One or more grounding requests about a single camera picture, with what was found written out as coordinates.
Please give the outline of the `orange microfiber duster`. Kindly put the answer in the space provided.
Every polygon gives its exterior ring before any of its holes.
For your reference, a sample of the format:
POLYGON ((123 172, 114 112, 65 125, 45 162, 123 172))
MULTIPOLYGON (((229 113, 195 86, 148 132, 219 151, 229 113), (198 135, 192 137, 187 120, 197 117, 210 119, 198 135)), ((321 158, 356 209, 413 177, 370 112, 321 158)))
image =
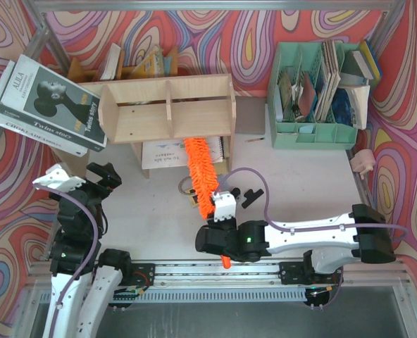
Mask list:
POLYGON ((214 213, 212 194, 218 188, 216 170, 211 158, 211 149, 204 138, 184 139, 188 155, 189 174, 192 188, 198 198, 199 212, 204 220, 214 213))

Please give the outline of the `small stapler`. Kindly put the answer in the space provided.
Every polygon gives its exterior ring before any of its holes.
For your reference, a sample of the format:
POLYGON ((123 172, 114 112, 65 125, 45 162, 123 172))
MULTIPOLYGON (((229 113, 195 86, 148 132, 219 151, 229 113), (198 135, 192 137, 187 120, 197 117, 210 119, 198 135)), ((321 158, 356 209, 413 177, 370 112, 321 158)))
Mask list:
POLYGON ((236 201, 240 200, 241 190, 239 188, 235 187, 230 191, 230 193, 234 196, 236 201))

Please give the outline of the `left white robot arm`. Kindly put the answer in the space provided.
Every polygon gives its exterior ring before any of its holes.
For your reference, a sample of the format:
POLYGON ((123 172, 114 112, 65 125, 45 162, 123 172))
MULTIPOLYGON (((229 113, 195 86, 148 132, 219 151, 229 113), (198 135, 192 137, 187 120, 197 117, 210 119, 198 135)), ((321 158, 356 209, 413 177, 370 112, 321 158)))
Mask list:
POLYGON ((100 177, 98 182, 72 176, 60 164, 33 182, 58 202, 60 225, 51 246, 44 337, 95 337, 115 288, 132 271, 129 252, 100 252, 108 231, 101 202, 122 180, 112 163, 90 163, 87 169, 100 177))

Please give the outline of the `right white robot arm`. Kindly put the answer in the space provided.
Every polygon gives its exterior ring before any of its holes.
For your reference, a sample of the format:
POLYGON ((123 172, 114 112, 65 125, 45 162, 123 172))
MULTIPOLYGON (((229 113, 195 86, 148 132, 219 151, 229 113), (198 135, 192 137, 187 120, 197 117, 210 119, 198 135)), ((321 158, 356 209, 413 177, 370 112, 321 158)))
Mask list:
POLYGON ((355 261, 386 264, 396 260, 385 217, 365 204, 355 204, 351 212, 339 216, 276 227, 265 220, 242 224, 235 218, 210 220, 197 232, 195 249, 240 263, 302 249, 305 275, 331 275, 355 261))

